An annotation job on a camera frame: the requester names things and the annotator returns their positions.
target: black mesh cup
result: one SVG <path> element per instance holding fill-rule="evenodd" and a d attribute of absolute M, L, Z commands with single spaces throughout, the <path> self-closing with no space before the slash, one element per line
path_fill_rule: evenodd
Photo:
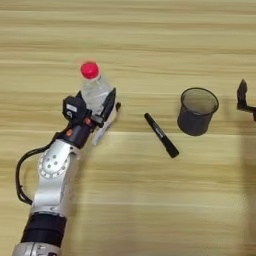
<path fill-rule="evenodd" d="M 203 88 L 190 88 L 181 95 L 178 125 L 186 134 L 200 136 L 207 132 L 213 114 L 219 108 L 217 97 Z"/>

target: pen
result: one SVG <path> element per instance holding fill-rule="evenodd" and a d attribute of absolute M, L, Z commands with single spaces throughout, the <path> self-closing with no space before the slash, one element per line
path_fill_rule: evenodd
<path fill-rule="evenodd" d="M 168 154 L 172 158 L 176 157 L 179 154 L 178 149 L 172 144 L 172 142 L 165 135 L 165 133 L 162 131 L 162 129 L 158 126 L 158 124 L 154 121 L 154 119 L 150 116 L 149 113 L 146 113 L 144 117 L 146 118 L 148 124 L 151 126 L 152 130 L 155 132 L 157 137 L 161 140 L 161 142 L 165 146 Z"/>

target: plastic bottle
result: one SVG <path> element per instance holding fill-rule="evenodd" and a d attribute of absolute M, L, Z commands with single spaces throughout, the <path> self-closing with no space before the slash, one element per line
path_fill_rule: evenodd
<path fill-rule="evenodd" d="M 112 87 L 105 77 L 99 72 L 99 67 L 95 62 L 86 62 L 81 66 L 81 72 L 84 76 L 84 82 L 81 89 L 82 97 L 86 102 L 87 108 L 92 110 L 93 114 L 102 112 L 102 104 L 106 97 L 111 92 Z M 117 115 L 116 106 L 112 109 L 111 114 L 104 123 L 102 128 L 99 128 L 92 139 L 92 144 L 97 145 L 105 132 L 114 122 Z"/>
<path fill-rule="evenodd" d="M 95 62 L 86 62 L 81 66 L 81 73 L 84 81 L 81 89 L 82 97 L 91 109 L 93 114 L 102 111 L 101 105 L 107 95 L 112 90 L 106 78 L 99 72 L 99 67 Z"/>

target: robotic arm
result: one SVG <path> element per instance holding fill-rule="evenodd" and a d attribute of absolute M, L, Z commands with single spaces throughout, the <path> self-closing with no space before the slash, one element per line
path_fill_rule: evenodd
<path fill-rule="evenodd" d="M 104 129 L 111 114 L 121 104 L 115 103 L 116 89 L 113 89 L 98 114 L 86 108 L 79 92 L 76 97 L 68 96 L 63 101 L 63 115 L 69 121 L 67 127 L 56 133 L 52 141 L 43 148 L 26 153 L 16 169 L 18 198 L 31 205 L 27 225 L 20 244 L 12 256 L 60 256 L 72 202 L 72 185 L 80 158 L 80 150 L 89 135 L 97 128 Z M 24 193 L 20 184 L 20 167 L 28 157 L 43 153 L 38 163 L 39 185 L 34 201 Z"/>

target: red bottle cap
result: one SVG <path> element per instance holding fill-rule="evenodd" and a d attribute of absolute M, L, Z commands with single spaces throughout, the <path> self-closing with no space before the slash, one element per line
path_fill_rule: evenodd
<path fill-rule="evenodd" d="M 99 74 L 98 65 L 95 62 L 86 62 L 81 66 L 81 73 L 87 79 L 93 79 Z"/>

